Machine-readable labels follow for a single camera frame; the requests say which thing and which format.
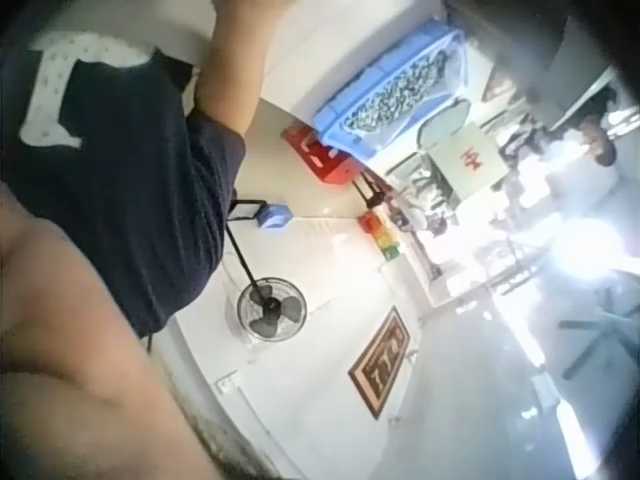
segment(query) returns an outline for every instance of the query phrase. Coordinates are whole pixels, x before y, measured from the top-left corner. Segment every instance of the dark blue t-shirt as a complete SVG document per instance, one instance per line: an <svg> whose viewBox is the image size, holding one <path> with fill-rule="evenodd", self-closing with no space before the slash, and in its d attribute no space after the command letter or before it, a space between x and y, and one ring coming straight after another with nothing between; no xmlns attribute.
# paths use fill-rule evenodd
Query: dark blue t-shirt
<svg viewBox="0 0 640 480"><path fill-rule="evenodd" d="M199 111L156 54L116 69L76 63L60 124L82 147L18 135L41 54L2 68L2 179L93 263L139 336L161 330L218 265L242 138Z"/></svg>

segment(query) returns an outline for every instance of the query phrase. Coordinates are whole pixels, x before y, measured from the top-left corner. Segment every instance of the red logo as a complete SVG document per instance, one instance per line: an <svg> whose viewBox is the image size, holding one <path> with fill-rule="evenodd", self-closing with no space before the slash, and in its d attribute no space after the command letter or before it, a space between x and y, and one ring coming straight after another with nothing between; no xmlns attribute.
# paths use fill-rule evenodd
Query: red logo
<svg viewBox="0 0 640 480"><path fill-rule="evenodd" d="M467 150L460 158L464 160L464 166L471 168L474 172L482 167L482 163L478 161L480 155L473 148Z"/></svg>

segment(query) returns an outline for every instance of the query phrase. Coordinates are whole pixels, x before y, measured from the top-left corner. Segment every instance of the forearm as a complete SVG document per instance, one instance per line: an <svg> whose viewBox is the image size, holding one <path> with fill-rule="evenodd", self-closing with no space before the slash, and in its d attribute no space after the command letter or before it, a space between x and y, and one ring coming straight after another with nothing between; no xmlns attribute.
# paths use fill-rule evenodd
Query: forearm
<svg viewBox="0 0 640 480"><path fill-rule="evenodd" d="M196 86L196 107L244 136L255 114L275 28L284 8L218 7L207 63Z"/></svg>

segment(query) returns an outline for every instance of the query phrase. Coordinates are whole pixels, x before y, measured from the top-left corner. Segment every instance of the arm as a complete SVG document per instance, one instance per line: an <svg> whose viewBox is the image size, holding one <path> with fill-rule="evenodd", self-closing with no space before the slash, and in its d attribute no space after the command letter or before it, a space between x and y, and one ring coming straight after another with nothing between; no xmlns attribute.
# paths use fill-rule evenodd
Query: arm
<svg viewBox="0 0 640 480"><path fill-rule="evenodd" d="M209 59L196 86L196 107L244 136L260 99L267 52L289 0L216 0Z"/></svg>
<svg viewBox="0 0 640 480"><path fill-rule="evenodd" d="M0 458L16 478L219 478L91 265L0 190Z"/></svg>

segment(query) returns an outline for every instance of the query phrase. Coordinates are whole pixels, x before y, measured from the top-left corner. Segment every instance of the blue basket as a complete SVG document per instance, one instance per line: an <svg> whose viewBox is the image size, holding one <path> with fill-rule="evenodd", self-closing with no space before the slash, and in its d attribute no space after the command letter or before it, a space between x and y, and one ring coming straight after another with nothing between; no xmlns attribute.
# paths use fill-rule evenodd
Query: blue basket
<svg viewBox="0 0 640 480"><path fill-rule="evenodd" d="M369 65L314 117L320 141L367 162L467 83L466 39L432 20Z"/></svg>

